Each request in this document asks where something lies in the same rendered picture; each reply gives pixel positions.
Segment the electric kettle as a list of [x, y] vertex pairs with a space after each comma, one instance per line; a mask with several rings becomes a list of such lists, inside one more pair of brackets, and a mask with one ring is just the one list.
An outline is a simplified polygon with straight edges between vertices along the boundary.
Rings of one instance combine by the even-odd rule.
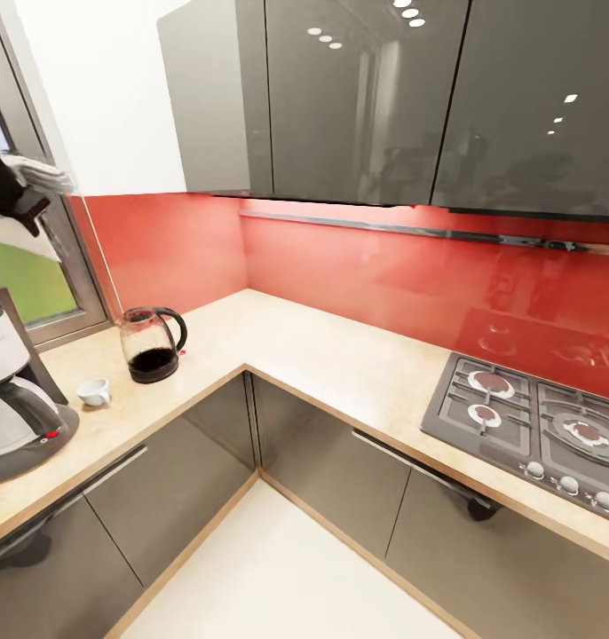
[[[175, 343], [164, 318], [179, 324], [180, 340]], [[121, 329], [121, 346], [126, 365], [135, 383], [158, 383], [174, 375], [179, 354], [188, 336], [181, 315], [170, 308], [131, 308], [115, 324]]]

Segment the paper coffee filter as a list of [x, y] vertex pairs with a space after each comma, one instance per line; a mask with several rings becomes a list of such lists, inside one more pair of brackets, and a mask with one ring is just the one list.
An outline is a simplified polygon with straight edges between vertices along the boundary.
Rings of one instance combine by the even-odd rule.
[[34, 237], [18, 218], [0, 214], [0, 242], [59, 261], [45, 229], [41, 229], [41, 234]]

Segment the coffee cup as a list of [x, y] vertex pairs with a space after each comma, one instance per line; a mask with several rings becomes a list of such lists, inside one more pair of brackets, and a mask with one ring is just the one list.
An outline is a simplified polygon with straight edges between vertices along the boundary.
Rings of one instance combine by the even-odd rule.
[[91, 406], [110, 403], [110, 383], [107, 379], [92, 379], [77, 389], [77, 396]]

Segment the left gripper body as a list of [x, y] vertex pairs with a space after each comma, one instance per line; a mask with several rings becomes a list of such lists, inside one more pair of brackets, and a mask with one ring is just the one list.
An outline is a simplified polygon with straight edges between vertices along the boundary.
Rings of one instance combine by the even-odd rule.
[[33, 221], [48, 207], [44, 193], [21, 186], [0, 158], [0, 214], [20, 221]]

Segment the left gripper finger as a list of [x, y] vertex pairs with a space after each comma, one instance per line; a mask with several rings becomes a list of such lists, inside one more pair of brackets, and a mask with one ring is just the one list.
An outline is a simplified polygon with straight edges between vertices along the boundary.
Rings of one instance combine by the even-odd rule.
[[27, 227], [27, 229], [32, 233], [34, 237], [38, 237], [41, 234], [41, 228], [36, 223], [36, 220], [22, 221], [22, 224]]

